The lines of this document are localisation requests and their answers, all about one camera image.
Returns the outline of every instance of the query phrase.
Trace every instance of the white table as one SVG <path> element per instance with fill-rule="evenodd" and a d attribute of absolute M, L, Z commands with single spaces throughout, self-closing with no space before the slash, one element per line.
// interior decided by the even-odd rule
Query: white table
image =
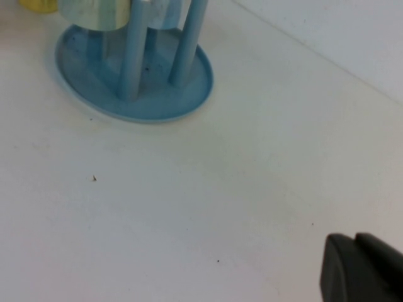
<path fill-rule="evenodd" d="M 1 301 L 320 301 L 328 233 L 403 250 L 402 106 L 220 0 L 208 104 L 125 123 L 57 75 L 67 23 L 15 2 L 0 3 Z"/>

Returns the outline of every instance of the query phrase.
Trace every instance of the black plastic object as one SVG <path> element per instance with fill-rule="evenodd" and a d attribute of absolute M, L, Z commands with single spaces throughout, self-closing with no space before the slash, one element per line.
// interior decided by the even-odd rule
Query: black plastic object
<path fill-rule="evenodd" d="M 403 301 L 403 255 L 370 234 L 327 237 L 322 265 L 324 302 Z"/>

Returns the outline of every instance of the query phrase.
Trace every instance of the round blue base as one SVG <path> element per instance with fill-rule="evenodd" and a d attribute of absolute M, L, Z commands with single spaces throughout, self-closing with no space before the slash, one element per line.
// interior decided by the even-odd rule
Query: round blue base
<path fill-rule="evenodd" d="M 56 64 L 65 81 L 92 107 L 116 118 L 141 123 L 161 123 L 182 118 L 198 109 L 213 87 L 213 70 L 198 47 L 188 82 L 182 88 L 168 83 L 180 30 L 148 29 L 137 99 L 116 95 L 126 29 L 89 32 L 72 26 L 61 36 Z"/>

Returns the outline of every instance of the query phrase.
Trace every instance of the white wall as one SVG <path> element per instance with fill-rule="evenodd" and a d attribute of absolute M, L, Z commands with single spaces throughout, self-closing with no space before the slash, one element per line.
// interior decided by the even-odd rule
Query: white wall
<path fill-rule="evenodd" d="M 403 1 L 234 1 L 403 103 Z"/>

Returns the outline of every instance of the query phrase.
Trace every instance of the blue plastic rod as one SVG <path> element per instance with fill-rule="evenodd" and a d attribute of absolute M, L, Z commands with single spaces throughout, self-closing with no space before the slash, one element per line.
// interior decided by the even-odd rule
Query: blue plastic rod
<path fill-rule="evenodd" d="M 150 4 L 151 0 L 132 1 L 125 56 L 118 83 L 118 96 L 124 101 L 134 101 L 139 94 Z"/>
<path fill-rule="evenodd" d="M 176 87 L 183 87 L 188 80 L 195 58 L 200 31 L 206 13 L 208 0 L 192 0 L 184 23 L 181 40 L 176 51 L 169 82 Z"/>

